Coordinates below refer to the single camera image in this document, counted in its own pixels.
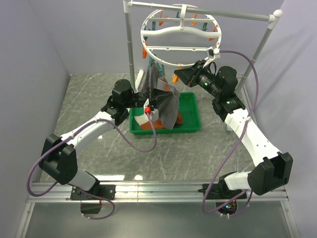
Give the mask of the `grey striped boxer underwear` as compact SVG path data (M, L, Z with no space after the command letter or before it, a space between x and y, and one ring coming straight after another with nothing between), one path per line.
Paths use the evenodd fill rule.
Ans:
M159 102L158 115L164 128L173 129L178 116L180 93L174 86L168 83L165 75L160 73L155 64L148 67L146 78L139 90L143 93L148 93L149 87L171 93L171 95Z

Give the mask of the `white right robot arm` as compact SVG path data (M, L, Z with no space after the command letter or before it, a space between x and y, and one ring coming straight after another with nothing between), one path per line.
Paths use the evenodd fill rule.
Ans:
M175 70L175 75L188 87L201 86L214 99L212 106L221 120L235 132L249 152L255 168L250 172L231 172L219 178L215 185L219 194L230 198L236 190L252 190L256 195L286 185L289 182L293 158L277 149L248 115L245 105L235 94L237 72L222 66L217 73L204 67L199 60L189 68Z

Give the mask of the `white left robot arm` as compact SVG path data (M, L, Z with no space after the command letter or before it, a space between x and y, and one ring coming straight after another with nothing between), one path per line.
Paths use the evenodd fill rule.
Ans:
M46 138L39 167L56 182L71 184L80 189L88 199L99 196L98 180L77 165L77 155L100 135L113 129L129 117L130 108L144 110L150 124L158 119L158 107L172 92L149 87L146 92L136 92L127 79L116 81L107 103L85 124L62 136Z

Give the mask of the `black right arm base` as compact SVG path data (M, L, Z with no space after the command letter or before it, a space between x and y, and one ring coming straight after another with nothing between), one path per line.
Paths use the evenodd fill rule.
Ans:
M212 184L211 189L207 195L207 200L231 199L242 192L241 189L229 190L224 179L231 174L233 174L233 172L220 176L218 183Z

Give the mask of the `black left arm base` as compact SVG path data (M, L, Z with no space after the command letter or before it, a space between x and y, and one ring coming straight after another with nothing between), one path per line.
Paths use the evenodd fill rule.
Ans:
M98 184L89 191L82 192L80 188L73 187L70 200L96 200L96 196L114 200L116 185L114 184Z

